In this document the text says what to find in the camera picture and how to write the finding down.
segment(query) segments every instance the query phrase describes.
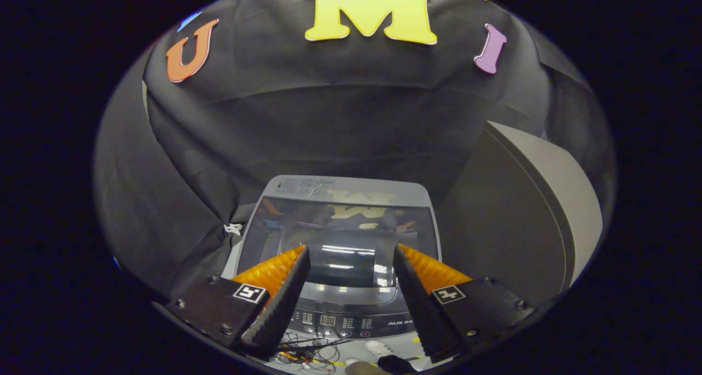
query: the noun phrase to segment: floor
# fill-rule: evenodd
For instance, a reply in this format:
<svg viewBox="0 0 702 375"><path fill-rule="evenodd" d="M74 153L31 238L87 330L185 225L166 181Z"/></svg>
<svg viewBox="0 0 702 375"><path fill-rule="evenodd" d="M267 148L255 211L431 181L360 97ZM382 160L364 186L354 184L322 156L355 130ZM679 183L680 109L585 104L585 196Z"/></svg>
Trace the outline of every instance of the floor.
<svg viewBox="0 0 702 375"><path fill-rule="evenodd" d="M284 340L306 340L311 338L315 338L315 336L289 330L289 333L286 334ZM422 344L420 343L416 332L389 338L380 338L379 340L388 345L396 356L409 360L412 367L414 367L414 369L417 371L428 370L429 368L436 367L451 360L448 359L444 362L432 364L429 358L424 356ZM323 344L333 343L335 341L336 340L333 339L321 340ZM265 363L265 365L288 373L304 373L305 375L331 373L341 374L344 373L344 368L346 368L344 360L351 357L367 361L375 365L378 359L366 349L365 342L366 340L351 340L351 342L342 343L340 345L321 348L318 354L314 357L314 362L306 368L303 368L299 364L283 364L280 362L268 362ZM313 345L313 342L299 343L298 345Z"/></svg>

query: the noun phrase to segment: orange soft finger pad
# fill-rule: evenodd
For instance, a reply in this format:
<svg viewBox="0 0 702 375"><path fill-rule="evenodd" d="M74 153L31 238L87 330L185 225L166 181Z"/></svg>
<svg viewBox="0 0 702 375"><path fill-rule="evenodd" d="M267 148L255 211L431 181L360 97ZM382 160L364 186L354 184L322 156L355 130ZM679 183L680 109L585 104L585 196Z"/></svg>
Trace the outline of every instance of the orange soft finger pad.
<svg viewBox="0 0 702 375"><path fill-rule="evenodd" d="M280 290L280 287L288 278L291 268L295 265L298 256L305 248L305 245L300 245L288 252L280 253L273 258L270 258L253 268L236 275L231 280L238 283L246 283L256 287L263 287L270 293L268 303L273 299L275 293Z"/></svg>
<svg viewBox="0 0 702 375"><path fill-rule="evenodd" d="M428 255L417 252L413 248L399 245L409 263L417 274L422 286L431 294L432 290L451 285L460 285L461 283L470 282L472 278L454 270L454 268L429 257Z"/></svg>

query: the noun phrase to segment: washing machine control panel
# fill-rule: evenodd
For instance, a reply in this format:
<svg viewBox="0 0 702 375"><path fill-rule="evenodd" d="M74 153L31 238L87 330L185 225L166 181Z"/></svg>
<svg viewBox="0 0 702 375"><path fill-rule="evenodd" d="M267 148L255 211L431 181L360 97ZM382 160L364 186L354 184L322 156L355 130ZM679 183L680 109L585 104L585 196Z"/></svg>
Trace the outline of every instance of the washing machine control panel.
<svg viewBox="0 0 702 375"><path fill-rule="evenodd" d="M363 339L413 332L414 324L409 313L342 315L296 308L288 328L324 338Z"/></svg>

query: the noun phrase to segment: label sticker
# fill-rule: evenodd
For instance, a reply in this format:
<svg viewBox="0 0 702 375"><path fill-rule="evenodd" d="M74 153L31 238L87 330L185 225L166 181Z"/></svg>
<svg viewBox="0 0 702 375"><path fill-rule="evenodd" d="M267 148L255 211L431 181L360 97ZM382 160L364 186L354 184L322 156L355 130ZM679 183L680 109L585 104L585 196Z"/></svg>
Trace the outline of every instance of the label sticker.
<svg viewBox="0 0 702 375"><path fill-rule="evenodd" d="M234 293L234 297L257 304L258 301L261 300L261 297L263 297L263 292L265 292L265 288L263 287L241 285L238 290L236 290L236 293Z"/></svg>
<svg viewBox="0 0 702 375"><path fill-rule="evenodd" d="M447 303L452 303L466 297L455 285L437 288L432 294L439 300L441 305L446 305Z"/></svg>

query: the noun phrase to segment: black fabric backdrop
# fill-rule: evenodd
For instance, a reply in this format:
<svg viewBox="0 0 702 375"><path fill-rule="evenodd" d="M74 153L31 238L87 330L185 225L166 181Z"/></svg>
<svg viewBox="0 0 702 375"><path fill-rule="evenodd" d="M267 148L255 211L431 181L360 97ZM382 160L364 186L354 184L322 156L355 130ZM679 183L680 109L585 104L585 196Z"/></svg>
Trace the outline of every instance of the black fabric backdrop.
<svg viewBox="0 0 702 375"><path fill-rule="evenodd" d="M12 263L3 373L241 370L174 332L121 278L90 192L96 130L125 69L211 1L8 3L5 94L17 104L3 113ZM581 69L612 125L621 184L609 237L571 292L542 322L457 373L695 372L693 1L494 1Z"/></svg>
<svg viewBox="0 0 702 375"><path fill-rule="evenodd" d="M415 182L440 209L485 120L569 151L595 188L606 231L614 150L577 68L493 3L431 0L428 10L440 37L433 46L358 33L311 43L303 32L314 0L217 0L183 32L175 23L120 83L100 126L93 191L122 267L175 298L223 268L223 225L279 174ZM206 64L172 83L166 51L215 18ZM473 63L485 22L508 39L494 75ZM186 43L181 60L194 53Z"/></svg>

